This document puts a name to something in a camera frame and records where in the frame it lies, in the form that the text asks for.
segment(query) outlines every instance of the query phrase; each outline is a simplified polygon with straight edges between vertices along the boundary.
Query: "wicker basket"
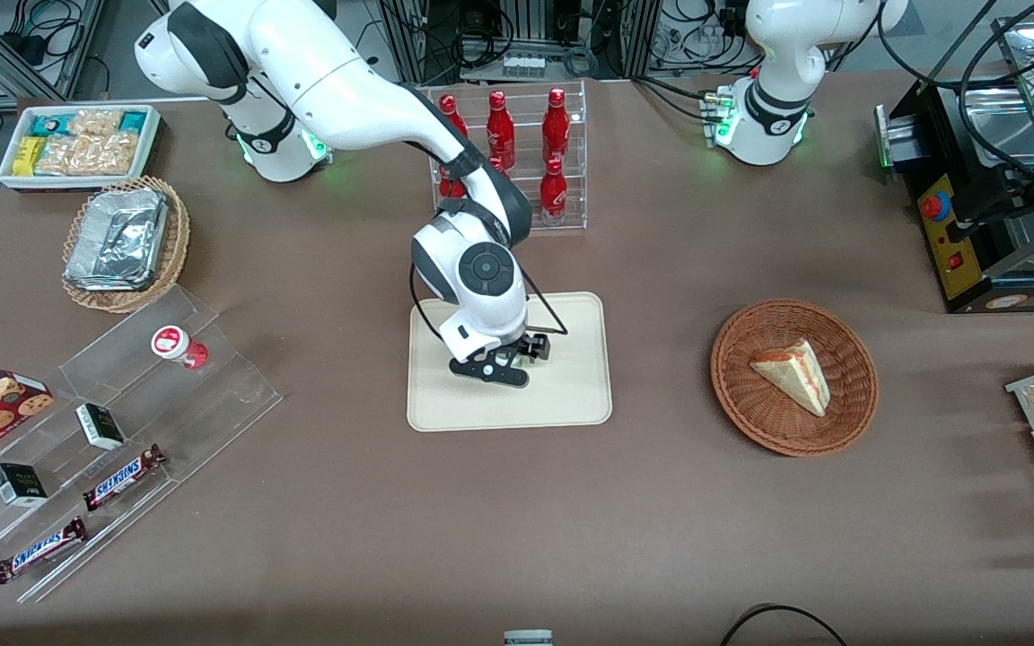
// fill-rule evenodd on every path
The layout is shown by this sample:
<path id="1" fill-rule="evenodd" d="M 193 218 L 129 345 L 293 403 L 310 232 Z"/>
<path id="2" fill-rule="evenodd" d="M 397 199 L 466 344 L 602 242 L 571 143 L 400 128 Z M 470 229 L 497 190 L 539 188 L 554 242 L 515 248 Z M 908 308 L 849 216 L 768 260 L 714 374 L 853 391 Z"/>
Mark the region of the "wicker basket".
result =
<path id="1" fill-rule="evenodd" d="M 751 366 L 758 352 L 813 344 L 832 401 L 817 418 Z M 710 358 L 712 388 L 731 421 L 761 445 L 816 457 L 848 449 L 873 423 L 880 388 L 864 343 L 839 318 L 799 300 L 767 300 L 736 312 L 718 334 Z"/>
<path id="2" fill-rule="evenodd" d="M 139 309 L 147 303 L 155 302 L 161 295 L 164 295 L 174 283 L 178 282 L 178 275 L 181 274 L 181 266 L 186 260 L 186 244 L 189 243 L 189 216 L 186 215 L 186 205 L 178 199 L 178 193 L 174 191 L 164 181 L 155 177 L 140 177 L 136 180 L 126 180 L 115 184 L 114 187 L 102 188 L 103 193 L 114 191 L 132 191 L 135 188 L 154 188 L 166 195 L 170 199 L 170 212 L 166 216 L 166 228 L 161 238 L 161 250 L 157 262 L 157 277 L 148 289 L 141 291 L 87 291 L 75 289 L 63 279 L 62 286 L 66 294 L 74 303 L 86 307 L 110 311 L 113 314 L 126 314 Z M 79 240 L 79 228 L 83 224 L 83 215 L 86 213 L 86 205 L 79 209 L 79 216 L 74 217 L 73 224 L 70 225 L 70 234 L 66 236 L 65 245 L 62 245 L 62 262 L 70 260 L 70 252 L 74 249 L 74 242 Z"/>

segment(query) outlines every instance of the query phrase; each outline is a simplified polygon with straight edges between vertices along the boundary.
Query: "yellow control panel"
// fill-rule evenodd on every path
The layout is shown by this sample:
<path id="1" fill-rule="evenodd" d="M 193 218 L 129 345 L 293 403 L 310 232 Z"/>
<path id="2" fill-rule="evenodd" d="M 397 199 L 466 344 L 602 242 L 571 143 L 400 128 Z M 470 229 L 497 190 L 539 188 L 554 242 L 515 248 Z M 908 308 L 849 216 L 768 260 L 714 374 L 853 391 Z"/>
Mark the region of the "yellow control panel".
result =
<path id="1" fill-rule="evenodd" d="M 944 287 L 944 295 L 953 299 L 964 294 L 983 277 L 980 262 L 976 259 L 976 250 L 972 241 L 952 242 L 948 239 L 948 224 L 955 221 L 955 210 L 951 209 L 952 189 L 948 176 L 941 177 L 933 184 L 920 199 L 916 208 L 920 210 L 920 221 L 923 221 L 923 232 L 927 234 L 932 257 L 936 262 L 936 273 Z M 947 216 L 936 221 L 936 208 L 943 205 L 948 210 Z"/>

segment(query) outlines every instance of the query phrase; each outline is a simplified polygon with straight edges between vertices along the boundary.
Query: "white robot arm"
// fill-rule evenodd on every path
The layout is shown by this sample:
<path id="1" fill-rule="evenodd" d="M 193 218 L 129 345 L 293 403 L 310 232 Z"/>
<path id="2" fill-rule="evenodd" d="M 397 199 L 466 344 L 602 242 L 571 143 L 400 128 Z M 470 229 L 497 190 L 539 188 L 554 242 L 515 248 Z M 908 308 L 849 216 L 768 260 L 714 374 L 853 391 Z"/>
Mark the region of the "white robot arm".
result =
<path id="1" fill-rule="evenodd" d="M 394 142 L 423 148 L 462 180 L 414 236 L 413 260 L 435 295 L 459 306 L 439 327 L 452 371 L 524 386 L 519 355 L 547 359 L 526 336 L 525 282 L 510 248 L 528 237 L 524 194 L 423 95 L 378 76 L 310 0 L 189 0 L 173 4 L 134 45 L 156 85 L 221 103 L 267 180 L 296 180 L 316 160 L 304 127 L 339 150 Z"/>
<path id="2" fill-rule="evenodd" d="M 878 13 L 883 30 L 890 31 L 907 8 L 908 0 L 751 0 L 744 28 L 764 49 L 764 62 L 757 78 L 719 91 L 731 105 L 721 107 L 725 121 L 716 144 L 755 165 L 786 158 L 824 78 L 820 45 L 857 39 Z"/>

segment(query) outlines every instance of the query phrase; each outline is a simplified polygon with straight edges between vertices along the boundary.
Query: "red bottle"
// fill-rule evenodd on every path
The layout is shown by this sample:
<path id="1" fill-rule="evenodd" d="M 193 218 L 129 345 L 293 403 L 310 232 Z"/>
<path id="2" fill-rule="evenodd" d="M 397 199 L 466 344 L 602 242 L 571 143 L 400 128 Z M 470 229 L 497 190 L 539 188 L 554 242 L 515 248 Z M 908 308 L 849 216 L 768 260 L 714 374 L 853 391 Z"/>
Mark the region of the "red bottle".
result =
<path id="1" fill-rule="evenodd" d="M 485 123 L 489 135 L 489 156 L 497 155 L 506 170 L 517 163 L 517 142 L 514 134 L 514 118 L 506 107 L 506 93 L 500 90 L 489 92 L 489 121 Z"/>
<path id="2" fill-rule="evenodd" d="M 457 114 L 457 99 L 453 98 L 452 94 L 443 94 L 442 98 L 438 98 L 438 109 L 442 111 L 442 114 L 449 118 L 449 121 L 452 121 L 457 126 L 457 130 L 460 130 L 460 133 L 468 136 L 468 127 L 465 126 L 465 120 L 461 119 L 460 115 Z"/>
<path id="3" fill-rule="evenodd" d="M 465 187 L 460 183 L 460 180 L 449 180 L 449 175 L 439 165 L 438 175 L 442 175 L 442 181 L 438 183 L 438 193 L 442 193 L 443 197 L 465 196 Z"/>
<path id="4" fill-rule="evenodd" d="M 554 156 L 562 160 L 569 152 L 569 113 L 566 112 L 566 91 L 560 87 L 549 90 L 549 110 L 541 122 L 541 156 L 546 163 Z"/>
<path id="5" fill-rule="evenodd" d="M 500 160 L 500 155 L 493 155 L 492 158 L 489 158 L 489 163 L 492 163 L 493 167 L 500 172 L 501 177 L 509 179 L 509 173 L 506 173 L 506 164 L 504 160 Z"/>
<path id="6" fill-rule="evenodd" d="M 550 159 L 541 179 L 541 221 L 547 226 L 557 226 L 566 220 L 568 189 L 566 176 L 561 175 L 561 158 Z"/>

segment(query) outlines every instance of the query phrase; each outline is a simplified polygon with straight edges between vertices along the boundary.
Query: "red switch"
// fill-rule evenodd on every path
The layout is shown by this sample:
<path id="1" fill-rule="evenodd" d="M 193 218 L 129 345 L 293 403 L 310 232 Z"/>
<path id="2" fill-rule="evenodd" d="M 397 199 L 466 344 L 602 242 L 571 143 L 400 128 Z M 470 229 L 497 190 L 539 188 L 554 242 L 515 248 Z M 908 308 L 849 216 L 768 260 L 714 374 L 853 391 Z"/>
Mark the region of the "red switch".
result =
<path id="1" fill-rule="evenodd" d="M 920 215 L 927 217 L 929 220 L 933 220 L 943 212 L 944 202 L 940 199 L 939 195 L 929 195 L 920 201 Z"/>

